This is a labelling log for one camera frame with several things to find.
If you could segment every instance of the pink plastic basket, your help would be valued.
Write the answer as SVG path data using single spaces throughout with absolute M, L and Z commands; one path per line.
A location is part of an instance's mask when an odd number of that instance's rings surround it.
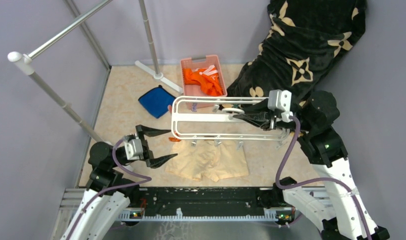
M 208 68 L 210 65 L 215 65 L 219 73 L 219 83 L 222 88 L 223 95 L 219 97 L 227 96 L 227 88 L 225 87 L 224 78 L 222 77 L 221 65 L 219 64 L 219 58 L 217 55 L 207 55 L 203 57 L 189 57 L 181 60 L 181 71 L 182 71 L 182 87 L 184 89 L 184 96 L 195 96 L 195 97 L 211 97 L 200 90 L 199 85 L 185 84 L 184 69 L 202 69 Z M 196 108 L 210 107 L 213 104 L 210 103 L 199 103 Z M 191 109 L 193 107 L 192 103 L 187 103 L 187 107 Z

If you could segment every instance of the metal rod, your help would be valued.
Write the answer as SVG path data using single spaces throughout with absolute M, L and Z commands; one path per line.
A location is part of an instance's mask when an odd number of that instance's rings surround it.
M 50 40 L 45 42 L 43 45 L 32 51 L 31 53 L 28 54 L 28 57 L 31 59 L 34 59 L 38 57 L 38 55 L 42 54 L 46 49 L 48 49 L 50 46 L 55 44 L 57 41 L 59 41 L 61 38 L 63 38 L 66 34 L 68 34 L 70 31 L 75 29 L 78 25 L 80 25 L 82 22 L 84 22 L 86 19 L 91 17 L 93 14 L 95 14 L 97 11 L 102 9 L 104 6 L 109 4 L 113 0 L 104 0 L 97 4 L 95 7 L 93 7 L 91 10 L 88 12 L 85 12 L 81 15 L 79 15 L 77 18 L 73 20 L 73 22 L 67 26 L 65 29 L 63 29 L 61 32 L 56 34 L 54 37 L 52 37 Z
M 63 2 L 66 4 L 72 16 L 77 18 L 79 15 L 81 15 L 80 10 L 78 9 L 77 5 L 73 0 L 63 0 Z M 81 29 L 82 34 L 84 34 L 95 55 L 98 57 L 98 59 L 100 59 L 101 63 L 104 65 L 106 70 L 109 70 L 110 65 L 109 62 L 107 61 L 107 57 L 103 52 L 99 42 L 96 40 L 90 28 L 88 27 L 87 23 L 84 21 L 81 25 L 79 25 L 79 29 Z
M 94 129 L 84 121 L 36 72 L 28 75 L 38 86 L 44 90 L 81 128 L 95 141 L 103 142 L 103 139 L 94 131 Z
M 150 30 L 149 18 L 147 17 L 146 5 L 144 0 L 138 0 L 141 8 L 142 20 L 144 22 L 145 33 L 147 34 L 148 46 L 150 47 L 151 59 L 153 60 L 154 72 L 156 76 L 161 75 L 159 70 L 158 56 L 156 55 L 155 44 L 153 43 L 152 31 Z

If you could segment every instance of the orange clothing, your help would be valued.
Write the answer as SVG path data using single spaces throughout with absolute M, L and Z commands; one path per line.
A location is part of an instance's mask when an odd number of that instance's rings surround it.
M 223 95 L 218 71 L 206 75 L 203 73 L 206 70 L 207 68 L 199 68 L 193 72 L 190 68 L 184 68 L 184 83 L 186 85 L 200 85 L 200 90 L 209 96 L 217 97 Z

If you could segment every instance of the blue towel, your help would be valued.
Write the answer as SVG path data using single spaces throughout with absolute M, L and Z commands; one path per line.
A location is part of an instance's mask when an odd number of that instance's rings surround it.
M 175 97 L 163 89 L 161 85 L 138 98 L 139 103 L 147 112 L 157 119 L 168 112 L 168 106 L 172 105 L 174 100 Z

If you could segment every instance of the gray wall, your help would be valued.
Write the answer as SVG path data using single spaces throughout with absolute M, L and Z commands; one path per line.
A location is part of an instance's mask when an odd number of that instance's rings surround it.
M 406 239 L 406 0 L 369 0 L 366 33 L 325 79 L 334 127 L 375 221 Z
M 7 60 L 11 51 L 34 50 L 72 19 L 61 0 L 0 1 L 0 240 L 49 239 L 64 189 L 74 187 L 82 167 L 88 136 Z M 93 120 L 106 71 L 79 30 L 32 65 Z
M 86 11 L 100 0 L 76 0 Z M 223 63 L 243 63 L 259 53 L 270 21 L 268 0 L 146 0 L 161 63 L 217 54 Z M 116 0 L 88 21 L 112 65 L 151 63 L 138 0 Z

